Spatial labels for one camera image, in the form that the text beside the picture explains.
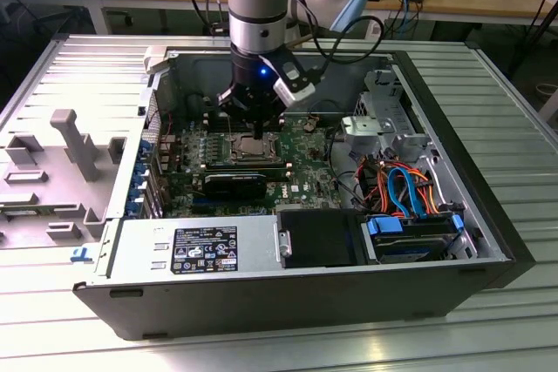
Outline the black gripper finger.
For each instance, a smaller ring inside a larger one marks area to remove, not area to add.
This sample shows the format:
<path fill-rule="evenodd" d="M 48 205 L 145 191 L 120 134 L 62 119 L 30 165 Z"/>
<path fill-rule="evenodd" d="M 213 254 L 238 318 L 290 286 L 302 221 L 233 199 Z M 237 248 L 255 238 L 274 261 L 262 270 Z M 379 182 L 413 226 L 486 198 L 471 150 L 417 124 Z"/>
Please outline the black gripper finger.
<path fill-rule="evenodd" d="M 265 101 L 260 107 L 257 117 L 257 136 L 261 137 L 265 132 L 274 132 L 279 127 L 279 119 L 286 110 L 281 99 Z"/>
<path fill-rule="evenodd" d="M 241 84 L 231 84 L 227 90 L 218 96 L 218 105 L 231 119 L 237 123 L 243 123 L 257 137 L 258 108 L 250 95 L 251 92 L 248 87 Z"/>

